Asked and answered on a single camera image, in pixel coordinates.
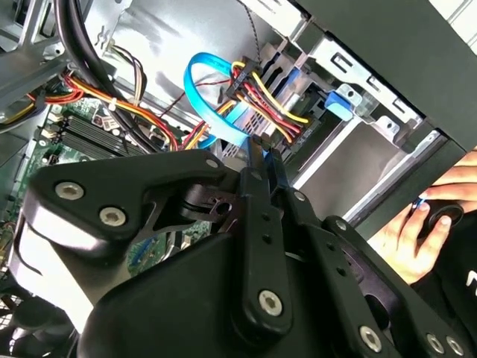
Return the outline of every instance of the hole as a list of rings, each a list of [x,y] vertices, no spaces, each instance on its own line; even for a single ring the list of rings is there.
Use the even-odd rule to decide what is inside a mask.
[[[262,239],[263,239],[263,241],[265,241],[269,245],[271,244],[271,236],[270,235],[267,235],[267,234],[262,235]]]
[[[269,306],[272,309],[277,306],[277,304],[275,303],[275,300],[272,297],[267,297],[265,299],[265,303],[267,304],[267,306]]]
[[[343,277],[346,277],[346,271],[343,270],[341,267],[337,267],[336,271]]]
[[[116,213],[108,213],[106,214],[106,220],[108,222],[117,222],[119,220],[119,216]]]
[[[364,297],[366,303],[373,314],[376,323],[380,330],[385,330],[389,327],[389,315],[382,303],[373,295],[366,295]]]
[[[217,212],[218,215],[223,215],[227,214],[229,211],[231,211],[232,205],[229,203],[221,203],[217,206],[217,209],[215,211]]]
[[[76,195],[78,193],[78,191],[71,186],[65,186],[63,188],[63,193],[65,193],[67,195]]]

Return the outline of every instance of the silver metal frame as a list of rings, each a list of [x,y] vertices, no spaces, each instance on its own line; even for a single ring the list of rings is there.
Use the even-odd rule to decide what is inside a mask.
[[[18,46],[0,54],[0,109],[41,86],[65,66],[66,59],[60,56],[63,48],[57,37],[37,41],[48,3],[48,0],[32,0]],[[45,62],[47,50],[52,49],[60,53]]]
[[[64,69],[67,59],[58,37],[45,39],[39,35],[51,0],[31,0],[21,33],[19,25],[11,22],[0,28],[0,37],[18,41],[17,47],[0,54],[0,110],[47,82]],[[86,12],[85,26],[99,54],[116,28],[119,17],[132,0],[82,1]]]

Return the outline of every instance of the black cable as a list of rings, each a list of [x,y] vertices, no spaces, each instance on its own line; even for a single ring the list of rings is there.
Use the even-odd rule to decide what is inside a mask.
[[[113,82],[111,82],[109,79],[100,58],[96,54],[94,47],[89,41],[86,28],[84,26],[84,21],[82,19],[79,1],[69,0],[66,2],[70,5],[66,9],[69,9],[69,19],[71,20],[70,25],[72,26],[72,33],[80,45],[80,48],[83,52],[83,58],[88,65],[89,70],[93,73],[96,79],[96,88],[102,88],[104,89],[104,92],[108,93],[112,97],[126,101],[124,96],[113,86]],[[115,112],[117,113],[117,117],[120,118],[120,122],[123,124],[119,124],[121,129],[126,134],[129,134],[135,142],[138,142],[139,140],[138,145],[140,145],[143,150],[145,150],[147,153],[160,151],[159,147],[153,144],[152,141],[137,127],[136,122],[129,113],[123,110],[117,110]]]
[[[141,90],[139,92],[139,99],[142,100],[144,97],[144,94],[146,92],[146,86],[148,85],[148,76],[144,72],[144,67],[142,66],[141,61],[137,59],[137,57],[134,57],[128,50],[125,48],[122,48],[120,46],[114,45],[114,47],[118,48],[120,51],[123,51],[127,56],[123,55],[120,51],[117,51],[116,53],[127,63],[129,63],[133,68],[134,68],[134,78],[136,78],[137,74],[137,69],[136,69],[136,64],[139,67],[139,71],[141,72],[141,79],[142,79],[142,85],[141,85]]]
[[[237,0],[237,1],[244,7],[245,12],[247,13],[248,21],[250,21],[250,26],[252,27],[252,31],[253,31],[253,38],[255,39],[256,59],[259,61],[259,63],[262,63],[262,57],[260,56],[259,35],[256,32],[256,26],[255,26],[255,22],[253,21],[252,13],[250,12],[247,5],[245,5],[240,0]]]
[[[76,33],[70,28],[71,19],[69,8],[71,2],[66,0],[54,0],[55,19],[57,21],[57,30],[60,36],[61,42],[65,46],[65,50],[68,52],[73,63],[79,68],[82,76],[90,82],[94,87],[104,88],[102,83],[98,80],[95,74],[90,69],[90,64],[85,62],[86,55],[82,48],[79,48],[79,41],[76,39]],[[103,102],[103,105],[108,108],[108,104]],[[154,153],[160,151],[160,149],[152,143],[152,141],[144,135],[143,132],[136,126],[136,123],[132,120],[132,117],[124,111],[110,111],[110,115],[115,119],[121,129],[130,134],[130,137],[137,145],[146,153]]]

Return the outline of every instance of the cable bundle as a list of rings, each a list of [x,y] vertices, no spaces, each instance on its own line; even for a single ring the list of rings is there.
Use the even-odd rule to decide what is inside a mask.
[[[240,75],[240,69],[244,67],[245,64],[242,62],[236,61],[232,63],[232,78],[237,78]],[[251,72],[251,79],[253,79],[253,83],[245,81],[243,83],[243,90],[239,89],[236,91],[235,96],[272,123],[286,140],[292,143],[293,138],[301,132],[301,127],[287,122],[286,119],[300,123],[308,123],[308,119],[295,116],[287,111],[268,91],[256,72]]]
[[[61,42],[81,75],[105,98],[117,98],[126,102],[124,96],[113,86],[106,70],[86,34],[77,0],[54,0],[54,13]],[[124,132],[146,153],[156,153],[161,149],[144,134],[133,117],[124,110],[110,110]]]
[[[73,90],[80,90],[84,93],[88,93],[107,104],[108,109],[110,112],[114,112],[114,107],[119,107],[123,110],[126,110],[130,113],[136,114],[141,118],[145,119],[152,125],[155,125],[159,128],[159,130],[165,135],[168,141],[171,143],[171,150],[176,151],[178,149],[177,140],[172,132],[167,128],[163,122],[161,122],[156,115],[154,115],[149,110],[131,104],[125,100],[120,100],[117,98],[112,97],[96,88],[91,87],[88,84],[85,84],[83,81],[79,80],[78,78],[73,77],[65,77],[66,84],[72,88]]]

